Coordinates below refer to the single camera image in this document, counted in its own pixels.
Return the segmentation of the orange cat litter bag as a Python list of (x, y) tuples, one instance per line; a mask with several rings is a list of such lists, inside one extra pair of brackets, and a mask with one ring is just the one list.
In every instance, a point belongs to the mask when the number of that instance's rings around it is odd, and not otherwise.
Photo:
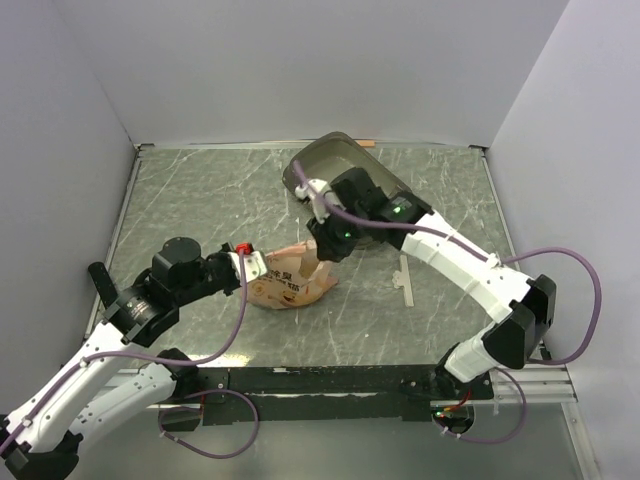
[(273, 309), (293, 309), (320, 300), (339, 280), (333, 263), (317, 258), (317, 244), (309, 239), (266, 255), (267, 275), (248, 284), (248, 302)]

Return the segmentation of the white bag sealing clip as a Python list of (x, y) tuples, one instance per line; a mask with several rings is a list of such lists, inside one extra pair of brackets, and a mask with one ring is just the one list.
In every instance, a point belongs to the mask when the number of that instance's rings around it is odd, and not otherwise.
[(404, 304), (407, 308), (415, 306), (410, 278), (409, 263), (406, 255), (399, 256), (399, 269), (393, 273), (392, 282), (395, 289), (403, 293)]

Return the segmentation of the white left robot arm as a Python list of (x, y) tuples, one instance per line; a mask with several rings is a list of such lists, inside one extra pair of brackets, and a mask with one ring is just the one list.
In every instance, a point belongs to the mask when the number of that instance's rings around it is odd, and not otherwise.
[(77, 353), (22, 406), (1, 418), (1, 457), (16, 479), (65, 479), (91, 442), (156, 402), (189, 400), (200, 361), (179, 349), (148, 354), (180, 309), (218, 292), (248, 291), (266, 274), (250, 244), (203, 256), (191, 238), (166, 241), (133, 284), (117, 290), (101, 262), (89, 273), (102, 320)]

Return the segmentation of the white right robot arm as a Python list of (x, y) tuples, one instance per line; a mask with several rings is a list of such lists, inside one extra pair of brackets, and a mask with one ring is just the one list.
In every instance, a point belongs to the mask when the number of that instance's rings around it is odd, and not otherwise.
[(496, 367), (526, 365), (552, 323), (553, 280), (505, 265), (412, 192), (386, 195), (363, 168), (351, 168), (331, 183), (305, 178), (299, 165), (294, 171), (294, 193), (313, 210), (307, 228), (320, 260), (342, 261), (363, 238), (386, 243), (434, 268), (488, 315), (487, 326), (444, 354), (429, 378), (430, 389), (454, 399)]

